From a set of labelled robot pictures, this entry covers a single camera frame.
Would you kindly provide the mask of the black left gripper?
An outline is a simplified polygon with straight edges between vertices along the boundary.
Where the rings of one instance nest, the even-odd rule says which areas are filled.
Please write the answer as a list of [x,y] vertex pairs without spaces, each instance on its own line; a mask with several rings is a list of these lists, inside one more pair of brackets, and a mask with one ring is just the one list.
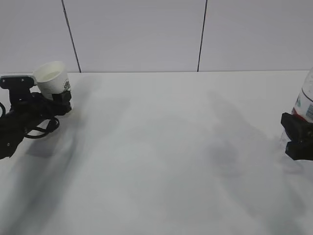
[[53,94],[53,100],[42,93],[32,92],[25,97],[15,98],[7,113],[7,129],[21,132],[54,132],[60,121],[57,116],[69,113],[71,107],[71,92],[64,91]]

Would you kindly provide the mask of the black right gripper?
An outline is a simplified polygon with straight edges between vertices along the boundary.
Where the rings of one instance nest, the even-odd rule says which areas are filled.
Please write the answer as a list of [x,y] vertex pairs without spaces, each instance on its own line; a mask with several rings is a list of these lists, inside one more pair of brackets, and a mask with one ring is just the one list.
[[281,124],[290,139],[285,153],[294,161],[313,160],[313,124],[299,115],[283,113]]

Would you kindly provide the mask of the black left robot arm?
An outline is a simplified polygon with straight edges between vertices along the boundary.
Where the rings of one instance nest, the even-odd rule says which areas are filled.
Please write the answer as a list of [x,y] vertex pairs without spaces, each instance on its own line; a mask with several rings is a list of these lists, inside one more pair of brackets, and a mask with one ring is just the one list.
[[70,91],[54,94],[53,100],[41,93],[19,98],[10,111],[0,118],[0,158],[12,157],[24,138],[40,139],[54,132],[72,109]]

